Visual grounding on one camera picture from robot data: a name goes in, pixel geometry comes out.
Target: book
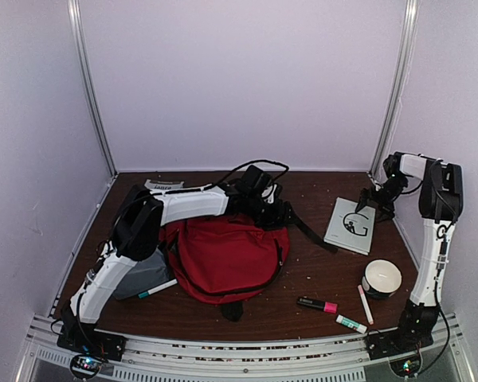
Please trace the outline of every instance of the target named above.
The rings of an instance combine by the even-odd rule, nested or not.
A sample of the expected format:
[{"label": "book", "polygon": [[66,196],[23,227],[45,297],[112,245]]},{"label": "book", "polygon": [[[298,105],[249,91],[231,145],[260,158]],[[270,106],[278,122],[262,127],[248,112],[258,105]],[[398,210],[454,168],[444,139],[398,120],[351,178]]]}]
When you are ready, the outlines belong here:
[{"label": "book", "polygon": [[324,241],[368,255],[374,233],[375,209],[366,206],[356,213],[356,205],[356,202],[341,197],[336,199]]}]

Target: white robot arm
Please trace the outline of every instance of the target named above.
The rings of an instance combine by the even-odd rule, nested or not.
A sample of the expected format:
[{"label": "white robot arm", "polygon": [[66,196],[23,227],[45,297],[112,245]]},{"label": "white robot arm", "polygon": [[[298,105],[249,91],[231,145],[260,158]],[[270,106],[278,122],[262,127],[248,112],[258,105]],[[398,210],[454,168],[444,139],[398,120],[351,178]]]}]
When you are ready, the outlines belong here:
[{"label": "white robot arm", "polygon": [[[421,188],[419,210],[423,218],[424,244],[416,284],[400,317],[398,328],[390,335],[367,338],[370,358],[388,357],[433,343],[432,329],[441,312],[441,288],[448,263],[449,246],[456,222],[463,209],[462,170],[459,165],[440,159],[396,152],[383,163],[387,180],[361,192],[357,211],[368,200],[378,204],[382,215],[394,217],[394,201]],[[407,177],[420,185],[409,192]]]}]

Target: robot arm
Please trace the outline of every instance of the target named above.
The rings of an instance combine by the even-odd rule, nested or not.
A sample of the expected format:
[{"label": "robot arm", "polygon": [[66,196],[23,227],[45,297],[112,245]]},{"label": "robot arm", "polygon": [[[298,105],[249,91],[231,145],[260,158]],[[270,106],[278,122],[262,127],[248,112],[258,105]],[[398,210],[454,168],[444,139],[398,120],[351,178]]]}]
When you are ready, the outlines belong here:
[{"label": "robot arm", "polygon": [[387,180],[361,192],[358,210],[375,201],[381,214],[394,217],[394,201],[407,187],[407,177],[421,181],[419,210],[424,244],[418,277],[398,328],[389,336],[369,336],[370,358],[386,357],[433,343],[432,329],[441,310],[441,288],[448,263],[449,245],[463,209],[462,172],[459,165],[440,159],[394,153],[383,163]]},{"label": "robot arm", "polygon": [[[117,213],[111,239],[96,265],[62,307],[63,327],[57,344],[119,361],[125,339],[94,329],[122,278],[158,247],[161,227],[191,217],[244,213],[253,218],[257,227],[281,228],[297,220],[290,203],[279,198],[280,192],[281,186],[255,166],[234,181],[192,189],[153,193],[134,186]],[[319,241],[321,247],[336,251],[321,238]]]}]

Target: backpack strap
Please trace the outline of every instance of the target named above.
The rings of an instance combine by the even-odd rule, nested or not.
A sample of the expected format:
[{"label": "backpack strap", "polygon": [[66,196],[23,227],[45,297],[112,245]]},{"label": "backpack strap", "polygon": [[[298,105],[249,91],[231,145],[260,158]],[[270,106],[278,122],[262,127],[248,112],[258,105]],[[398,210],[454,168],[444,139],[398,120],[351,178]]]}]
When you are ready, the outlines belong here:
[{"label": "backpack strap", "polygon": [[231,322],[238,322],[243,314],[242,301],[220,305],[221,315]]},{"label": "backpack strap", "polygon": [[297,216],[296,211],[294,211],[290,203],[288,203],[288,223],[294,224],[313,244],[316,244],[331,253],[338,252],[338,247],[326,243],[322,236],[317,234],[306,223],[304,223],[299,216]]}]

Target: pink highlighter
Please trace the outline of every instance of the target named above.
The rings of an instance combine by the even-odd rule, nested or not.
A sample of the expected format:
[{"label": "pink highlighter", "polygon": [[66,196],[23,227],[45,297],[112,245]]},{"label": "pink highlighter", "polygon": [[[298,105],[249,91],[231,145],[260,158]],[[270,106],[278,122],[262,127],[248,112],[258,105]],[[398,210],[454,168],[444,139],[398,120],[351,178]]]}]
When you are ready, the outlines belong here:
[{"label": "pink highlighter", "polygon": [[321,310],[323,312],[331,313],[331,314],[335,314],[336,310],[338,309],[338,305],[332,302],[312,300],[311,298],[306,298],[306,297],[298,297],[297,305],[306,306],[308,308]]}]

